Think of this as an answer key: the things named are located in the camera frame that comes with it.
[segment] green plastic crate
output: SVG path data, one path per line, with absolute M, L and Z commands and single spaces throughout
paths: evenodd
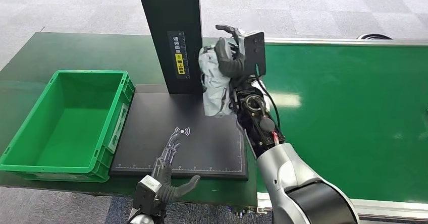
M 134 89 L 126 71 L 56 71 L 0 170 L 28 180 L 107 181 Z

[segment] robotic hand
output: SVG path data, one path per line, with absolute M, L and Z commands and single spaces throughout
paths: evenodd
M 271 199 L 274 223 L 359 223 L 349 198 L 311 169 L 291 144 L 285 143 L 275 103 L 260 81 L 266 73 L 264 34 L 241 34 L 237 28 L 225 25 L 216 28 L 232 34 L 236 42 L 220 38 L 214 51 L 219 70 L 231 78 L 230 108 L 257 159 Z M 276 110 L 278 125 L 269 113 L 264 94 Z
M 147 175 L 137 183 L 132 203 L 135 212 L 128 223 L 163 224 L 167 204 L 177 201 L 196 187 L 199 175 L 193 176 L 188 183 L 179 187 L 171 185 L 171 165 L 180 147 L 178 140 L 186 136 L 183 132 L 178 128 L 174 130 L 162 155 L 156 159 L 151 176 Z

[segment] silver robotic arm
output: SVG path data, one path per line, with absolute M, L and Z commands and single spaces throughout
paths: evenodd
M 216 28 L 232 34 L 236 42 L 220 38 L 214 50 L 219 70 L 231 78 L 230 108 L 257 159 L 272 202 L 274 223 L 359 223 L 349 198 L 311 169 L 291 144 L 285 143 L 280 127 L 273 121 L 267 108 L 269 93 L 260 80 L 266 73 L 264 34 L 241 34 L 237 28 L 226 25 Z M 269 99 L 279 120 L 276 106 L 270 96 Z
M 358 215 L 348 197 L 311 169 L 289 143 L 257 159 L 275 223 L 352 224 Z

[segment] floor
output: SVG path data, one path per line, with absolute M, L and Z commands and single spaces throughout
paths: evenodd
M 428 0 L 201 0 L 204 36 L 215 24 L 266 37 L 356 38 L 383 33 L 428 40 Z M 142 34 L 139 0 L 0 0 L 0 69 L 35 31 Z
M 356 38 L 382 33 L 394 39 L 428 40 L 426 5 L 428 0 L 201 0 L 201 16 L 204 36 L 224 35 L 214 28 L 221 23 L 262 30 L 266 37 Z M 139 0 L 0 0 L 0 69 L 36 31 L 150 34 Z M 0 199 L 0 224 L 122 223 L 131 206 L 126 198 L 3 187 Z M 260 214 L 239 220 L 224 206 L 178 203 L 169 213 L 167 223 L 176 224 L 272 221 L 270 215 Z

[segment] black vertical panel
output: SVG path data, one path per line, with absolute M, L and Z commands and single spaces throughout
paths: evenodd
M 202 96 L 198 64 L 198 53 L 202 47 L 199 0 L 141 2 L 168 92 Z M 174 38 L 178 35 L 180 37 L 177 46 L 180 49 L 175 51 Z

